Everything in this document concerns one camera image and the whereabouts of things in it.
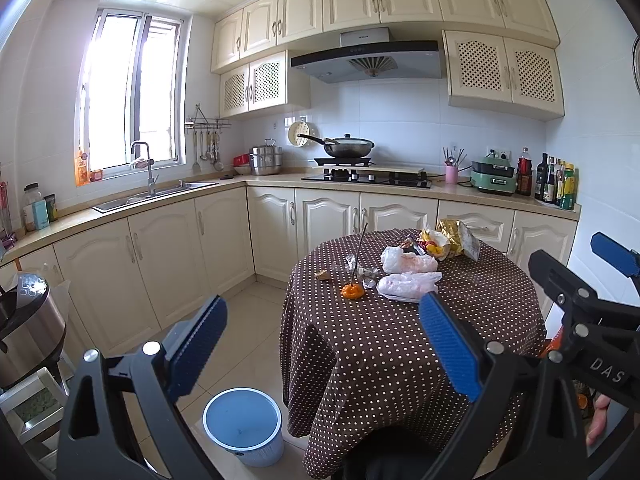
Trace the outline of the person's right hand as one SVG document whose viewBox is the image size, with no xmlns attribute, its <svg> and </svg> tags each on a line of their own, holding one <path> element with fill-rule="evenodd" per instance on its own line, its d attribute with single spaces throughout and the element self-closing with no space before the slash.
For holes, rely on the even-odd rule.
<svg viewBox="0 0 640 480">
<path fill-rule="evenodd" d="M 603 434 L 610 404 L 611 399 L 604 394 L 599 394 L 594 400 L 594 413 L 586 433 L 586 445 L 595 445 L 597 440 L 600 439 L 600 435 Z"/>
</svg>

